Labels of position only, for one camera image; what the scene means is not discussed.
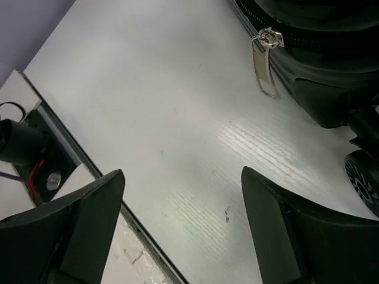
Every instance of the suitcase wheel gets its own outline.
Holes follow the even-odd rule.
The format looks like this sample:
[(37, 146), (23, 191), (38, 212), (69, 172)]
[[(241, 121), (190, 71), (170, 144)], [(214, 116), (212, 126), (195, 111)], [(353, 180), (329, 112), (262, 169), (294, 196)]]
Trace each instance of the suitcase wheel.
[(345, 157), (345, 170), (359, 197), (379, 217), (379, 162), (358, 150)]

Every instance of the white table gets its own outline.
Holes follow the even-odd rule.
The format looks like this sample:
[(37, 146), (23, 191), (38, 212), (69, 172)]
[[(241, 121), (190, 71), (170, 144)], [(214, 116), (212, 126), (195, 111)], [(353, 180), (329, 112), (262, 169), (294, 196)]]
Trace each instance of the white table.
[(249, 41), (224, 0), (80, 0), (25, 71), (192, 284), (261, 283), (244, 165), (373, 218), (343, 169), (354, 135), (264, 97)]
[[(22, 105), (27, 112), (38, 105), (39, 98), (24, 78), (13, 72), (0, 88), (0, 103), (13, 101)], [(2, 119), (20, 120), (20, 111), (12, 105), (0, 107)], [(16, 175), (11, 164), (0, 162), (2, 172)], [(84, 164), (79, 165), (70, 175), (54, 199), (77, 190), (94, 180)], [(19, 182), (0, 177), (0, 220), (14, 214), (33, 209), (34, 204)], [(169, 284), (149, 252), (129, 227), (123, 216), (119, 216), (113, 241), (104, 269), (102, 284)]]

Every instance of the black suitcase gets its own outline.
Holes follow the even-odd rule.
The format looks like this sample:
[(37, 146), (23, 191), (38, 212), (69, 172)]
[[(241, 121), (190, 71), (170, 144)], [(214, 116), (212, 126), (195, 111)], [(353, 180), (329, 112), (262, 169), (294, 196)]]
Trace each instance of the black suitcase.
[[(322, 127), (349, 126), (361, 150), (345, 158), (355, 190), (379, 217), (379, 2), (230, 0), (252, 36), (256, 77), (291, 97)], [(262, 81), (270, 91), (262, 87)]]

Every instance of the metal zipper tab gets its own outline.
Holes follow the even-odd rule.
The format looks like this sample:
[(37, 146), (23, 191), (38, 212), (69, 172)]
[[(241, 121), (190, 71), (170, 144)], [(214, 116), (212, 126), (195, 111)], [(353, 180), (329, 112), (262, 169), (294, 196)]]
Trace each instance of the metal zipper tab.
[[(265, 51), (260, 52), (259, 50), (255, 50), (254, 42), (259, 42), (265, 48)], [(254, 36), (251, 39), (251, 49), (256, 81), (262, 93), (272, 99), (280, 99), (278, 89), (275, 86), (274, 79), (272, 78), (269, 62), (270, 50), (275, 49), (278, 46), (284, 47), (283, 36), (281, 33), (274, 31), (271, 27), (261, 29), (258, 35)], [(273, 89), (273, 92), (265, 91), (262, 87), (261, 80), (266, 82)]]

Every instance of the purple wire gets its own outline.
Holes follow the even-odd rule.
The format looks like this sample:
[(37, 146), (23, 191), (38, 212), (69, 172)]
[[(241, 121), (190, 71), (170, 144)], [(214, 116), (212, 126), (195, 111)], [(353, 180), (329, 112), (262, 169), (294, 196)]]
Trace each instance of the purple wire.
[(14, 175), (10, 175), (9, 173), (4, 173), (4, 172), (0, 172), (0, 176), (2, 176), (3, 178), (16, 180), (18, 182), (28, 183), (28, 180), (22, 178), (21, 176), (14, 176)]

